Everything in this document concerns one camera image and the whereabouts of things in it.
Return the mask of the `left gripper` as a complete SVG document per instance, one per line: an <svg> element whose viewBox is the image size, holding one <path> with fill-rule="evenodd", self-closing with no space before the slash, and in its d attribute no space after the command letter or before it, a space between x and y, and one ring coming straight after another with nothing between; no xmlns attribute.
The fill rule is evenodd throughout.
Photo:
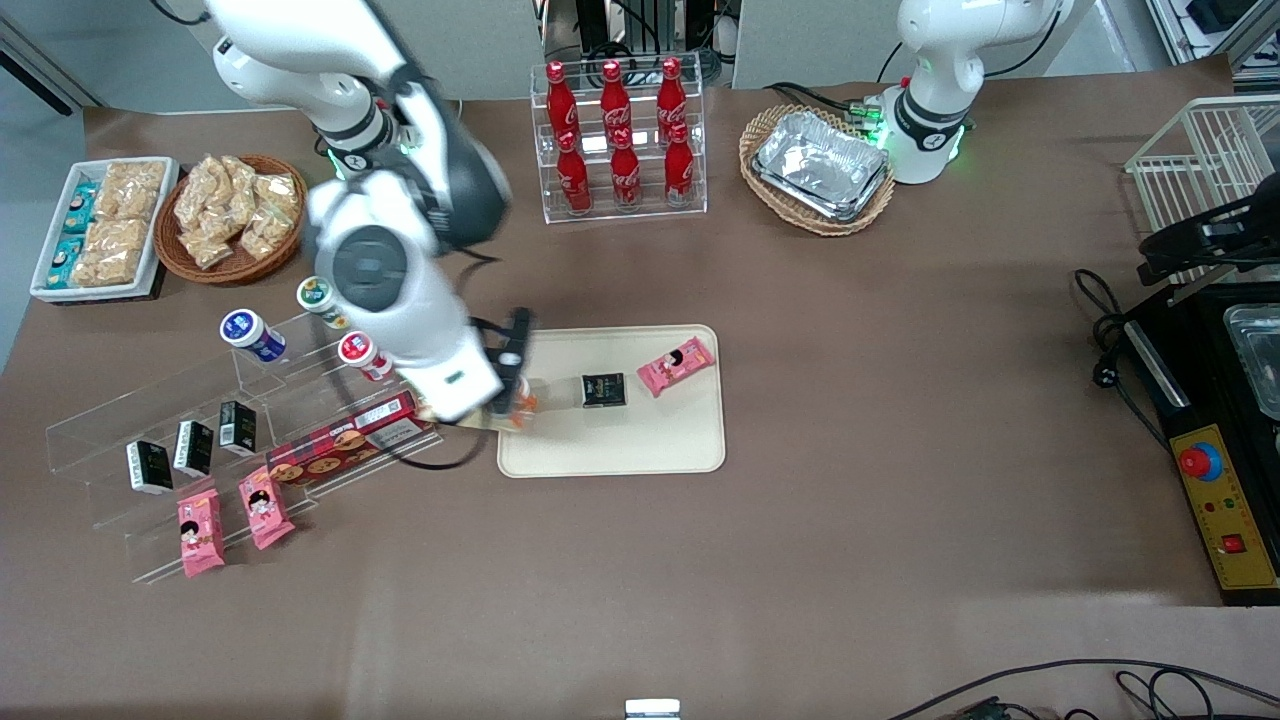
<svg viewBox="0 0 1280 720"><path fill-rule="evenodd" d="M1236 269L1277 265L1277 191L1213 208L1196 218L1196 231L1158 231L1139 243L1143 263L1137 275L1143 286L1188 268L1229 265Z"/></svg>

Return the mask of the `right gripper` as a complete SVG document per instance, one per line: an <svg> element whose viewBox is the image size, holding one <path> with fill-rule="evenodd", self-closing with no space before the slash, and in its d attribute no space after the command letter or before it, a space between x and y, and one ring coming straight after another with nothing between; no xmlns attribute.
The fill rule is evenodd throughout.
<svg viewBox="0 0 1280 720"><path fill-rule="evenodd" d="M439 361L399 357L398 373L413 387L438 421L457 421L483 407L503 391L481 345L462 345ZM500 419L509 429L525 429L531 421L531 386L522 375L506 400Z"/></svg>

